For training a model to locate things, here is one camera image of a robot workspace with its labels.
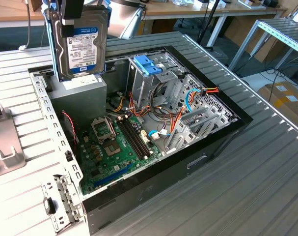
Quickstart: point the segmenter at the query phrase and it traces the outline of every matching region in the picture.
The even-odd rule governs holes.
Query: open computer tower
[[[42,184],[56,232],[90,234],[185,178],[252,121],[173,47],[106,59],[106,72],[60,83],[30,76],[66,173]]]

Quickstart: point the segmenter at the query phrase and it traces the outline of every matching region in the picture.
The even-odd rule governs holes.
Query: metal frame
[[[178,32],[109,40],[107,54],[162,45],[174,46],[254,120],[218,158],[99,235],[298,235],[298,127]],[[0,103],[14,116],[27,160],[25,167],[0,176],[0,235],[55,235],[40,185],[63,167],[27,72],[50,64],[49,48],[0,52]],[[61,235],[88,235],[86,223]]]
[[[249,31],[247,37],[245,38],[243,44],[240,46],[235,57],[229,65],[229,69],[233,70],[238,63],[239,59],[243,55],[246,47],[250,43],[251,39],[255,35],[258,28],[261,28],[265,31],[262,35],[255,48],[252,50],[251,55],[254,55],[257,50],[263,45],[263,42],[266,40],[267,36],[270,34],[288,45],[290,50],[282,58],[276,68],[279,68],[285,59],[290,55],[293,50],[298,52],[298,23],[294,22],[289,18],[282,19],[268,19],[268,20],[257,20]]]

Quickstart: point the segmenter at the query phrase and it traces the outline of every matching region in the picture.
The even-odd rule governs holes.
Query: ram slot
[[[127,120],[119,121],[118,127],[121,129],[125,138],[132,146],[140,160],[142,160],[145,156],[150,155],[148,148],[144,145],[136,131]]]

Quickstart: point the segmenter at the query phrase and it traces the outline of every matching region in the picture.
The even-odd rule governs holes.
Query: hard drive
[[[102,5],[84,6],[81,18],[74,19],[74,36],[62,37],[62,22],[56,11],[50,11],[54,32],[55,74],[60,81],[105,69],[108,31],[108,9]]]

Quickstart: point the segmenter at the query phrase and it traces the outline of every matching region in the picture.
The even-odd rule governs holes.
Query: ridged metal surface
[[[260,20],[258,26],[298,51],[298,23],[292,19]]]
[[[110,40],[108,55],[172,45],[254,121],[215,160],[97,233],[100,236],[298,235],[298,131],[178,32]],[[40,184],[62,171],[27,68],[48,48],[0,53],[0,103],[9,107],[27,165],[0,176],[0,235],[54,235]],[[62,235],[88,235],[84,222]]]

